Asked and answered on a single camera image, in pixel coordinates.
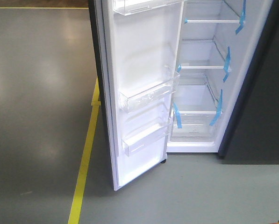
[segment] adjacent refrigerator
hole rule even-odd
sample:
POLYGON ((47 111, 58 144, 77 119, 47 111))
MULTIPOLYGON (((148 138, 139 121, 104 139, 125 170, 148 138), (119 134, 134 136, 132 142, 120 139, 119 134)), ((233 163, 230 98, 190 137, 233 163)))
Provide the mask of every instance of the adjacent refrigerator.
POLYGON ((114 190, 167 153, 225 152, 279 0, 90 0, 89 10, 114 190))

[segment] refrigerator shelf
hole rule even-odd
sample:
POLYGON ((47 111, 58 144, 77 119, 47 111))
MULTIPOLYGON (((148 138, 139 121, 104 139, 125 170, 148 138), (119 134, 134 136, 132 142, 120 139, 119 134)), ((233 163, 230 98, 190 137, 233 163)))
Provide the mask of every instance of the refrigerator shelf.
POLYGON ((240 16, 224 0, 188 0, 185 23, 239 23, 240 16))
POLYGON ((113 6, 115 12, 122 15, 131 15, 182 1, 183 0, 113 0, 113 6))
POLYGON ((148 89, 136 89, 120 92, 120 108, 126 113, 138 110, 151 102, 164 98, 176 91, 179 73, 173 72, 174 76, 163 82, 158 81, 150 84, 148 89))
POLYGON ((179 69, 223 69, 225 59, 213 40, 184 40, 181 47, 179 69))
POLYGON ((122 139, 122 147, 127 156, 144 149, 149 144, 166 137, 171 130, 172 122, 163 122, 162 119, 149 127, 140 128, 122 139))
POLYGON ((181 77, 176 89, 173 101, 181 114, 216 114, 218 93, 206 76, 181 77))

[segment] yellow floor line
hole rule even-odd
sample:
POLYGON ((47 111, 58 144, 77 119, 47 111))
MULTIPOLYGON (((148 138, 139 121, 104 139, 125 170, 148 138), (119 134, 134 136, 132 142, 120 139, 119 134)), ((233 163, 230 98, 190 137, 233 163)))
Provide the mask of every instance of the yellow floor line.
POLYGON ((86 7, 0 7, 0 9, 88 9, 86 7))
MULTIPOLYGON (((98 86, 98 79, 97 79, 94 92, 93 92, 92 103, 93 102, 98 103, 99 102, 98 100, 99 100, 99 86, 98 86)), ((99 113, 99 106, 93 105, 68 224, 79 223, 87 171, 88 171, 90 156, 93 148, 93 138, 94 138, 96 125, 97 125, 98 113, 99 113)))

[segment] epoxy floor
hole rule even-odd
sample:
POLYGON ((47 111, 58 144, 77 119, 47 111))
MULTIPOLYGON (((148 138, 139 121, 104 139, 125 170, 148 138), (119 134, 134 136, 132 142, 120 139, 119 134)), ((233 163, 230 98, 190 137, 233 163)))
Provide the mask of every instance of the epoxy floor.
MULTIPOLYGON (((87 10, 0 9, 0 224, 67 223, 96 71, 87 10)), ((267 224, 279 165, 169 155, 114 192, 101 115, 80 224, 267 224)))
POLYGON ((88 0, 0 0, 0 7, 88 7, 88 0))

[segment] blue tape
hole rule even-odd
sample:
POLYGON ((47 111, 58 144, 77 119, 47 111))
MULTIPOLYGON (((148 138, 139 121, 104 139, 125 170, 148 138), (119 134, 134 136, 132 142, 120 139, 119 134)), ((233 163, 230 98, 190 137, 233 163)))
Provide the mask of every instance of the blue tape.
POLYGON ((228 54, 227 54, 227 57, 225 59, 225 64, 224 64, 224 67, 223 67, 223 70, 225 71, 225 74, 226 74, 224 79, 223 79, 224 83, 229 77, 229 73, 230 73, 229 64, 230 64, 230 62, 231 62, 231 49, 228 47, 228 54))
POLYGON ((179 64, 179 66, 178 66, 178 72, 180 72, 181 71, 181 69, 182 69, 182 66, 179 64))
POLYGON ((240 17, 240 26, 236 30, 236 35, 244 28, 246 20, 246 0, 243 1, 243 9, 240 17))
POLYGON ((178 107, 177 107, 177 105, 175 103, 173 103, 173 109, 175 111, 178 128, 183 128, 182 127, 181 115, 180 115, 179 109, 178 109, 178 107))
POLYGON ((210 126, 213 126, 222 114, 222 94, 223 94, 223 91, 221 90, 218 105, 217 105, 216 115, 213 118, 213 120, 211 121, 210 126))

